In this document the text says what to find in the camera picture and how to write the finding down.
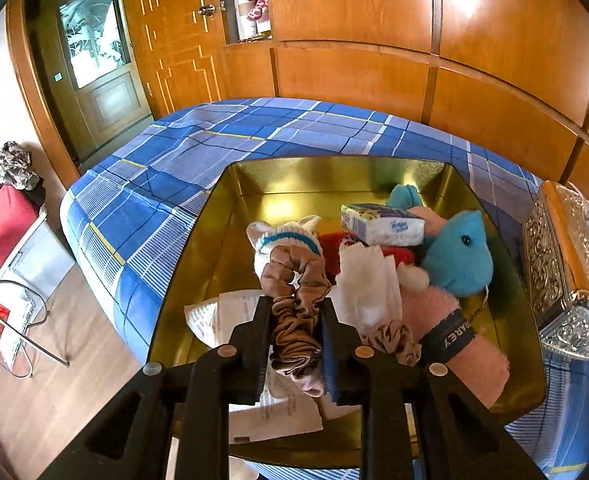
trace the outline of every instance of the ornate silver tissue box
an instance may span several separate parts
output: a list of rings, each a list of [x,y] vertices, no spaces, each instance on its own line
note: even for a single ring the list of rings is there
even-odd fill
[[[544,182],[523,224],[525,277],[541,343],[589,360],[589,227],[582,197]]]

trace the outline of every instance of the door knob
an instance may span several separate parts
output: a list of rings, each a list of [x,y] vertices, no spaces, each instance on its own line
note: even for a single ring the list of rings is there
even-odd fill
[[[216,7],[212,4],[204,5],[203,7],[199,7],[196,11],[197,14],[201,16],[212,16]]]

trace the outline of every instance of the bed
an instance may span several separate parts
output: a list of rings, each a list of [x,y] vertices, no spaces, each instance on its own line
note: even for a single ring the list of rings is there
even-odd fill
[[[63,229],[79,266],[140,362],[146,362],[181,250],[223,170],[238,160],[321,154],[450,162],[482,200],[521,268],[521,222],[541,181],[496,153],[347,105],[291,98],[202,104],[151,124],[85,173],[62,203]],[[583,402],[589,362],[547,354],[546,370],[548,399],[511,431],[546,472],[573,478],[589,459],[589,402]],[[566,415],[570,405],[580,411]]]

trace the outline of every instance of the teal plush toy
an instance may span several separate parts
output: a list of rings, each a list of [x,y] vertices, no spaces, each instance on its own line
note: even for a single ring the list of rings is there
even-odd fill
[[[389,194],[388,202],[385,205],[407,211],[411,207],[423,205],[423,201],[418,195],[416,187],[411,184],[406,184],[405,186],[397,184],[392,190],[392,193]]]
[[[492,280],[492,255],[487,248],[479,211],[462,211],[447,222],[427,249],[421,268],[430,285],[467,298]]]

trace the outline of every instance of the black label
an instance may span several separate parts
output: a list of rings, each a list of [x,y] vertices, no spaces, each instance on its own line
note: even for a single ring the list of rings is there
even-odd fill
[[[421,338],[421,358],[426,364],[447,363],[468,346],[475,335],[458,308]]]

